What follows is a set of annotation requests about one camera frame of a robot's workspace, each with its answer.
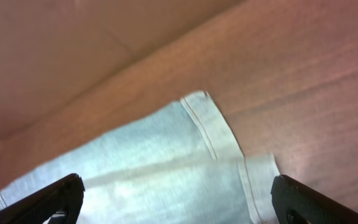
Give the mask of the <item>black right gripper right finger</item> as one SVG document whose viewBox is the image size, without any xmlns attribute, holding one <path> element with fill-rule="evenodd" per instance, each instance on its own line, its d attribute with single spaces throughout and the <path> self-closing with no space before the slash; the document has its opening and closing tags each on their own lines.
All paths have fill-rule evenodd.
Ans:
<svg viewBox="0 0 358 224">
<path fill-rule="evenodd" d="M 358 224 L 358 213 L 287 175 L 274 178 L 272 205 L 279 223 Z"/>
</svg>

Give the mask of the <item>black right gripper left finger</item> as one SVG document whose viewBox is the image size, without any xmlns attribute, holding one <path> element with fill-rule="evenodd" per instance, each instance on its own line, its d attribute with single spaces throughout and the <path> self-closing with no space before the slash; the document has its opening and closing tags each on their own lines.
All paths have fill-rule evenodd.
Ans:
<svg viewBox="0 0 358 224">
<path fill-rule="evenodd" d="M 69 174 L 0 210 L 0 224 L 76 224 L 84 192 L 81 177 Z"/>
</svg>

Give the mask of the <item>light blue denim shorts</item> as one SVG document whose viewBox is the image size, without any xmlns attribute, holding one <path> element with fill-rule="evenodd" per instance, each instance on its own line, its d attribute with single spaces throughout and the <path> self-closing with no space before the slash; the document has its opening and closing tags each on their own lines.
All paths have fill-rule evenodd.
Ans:
<svg viewBox="0 0 358 224">
<path fill-rule="evenodd" d="M 38 166 L 0 191 L 0 210 L 76 173 L 79 223 L 276 223 L 274 156 L 244 156 L 196 91 Z"/>
</svg>

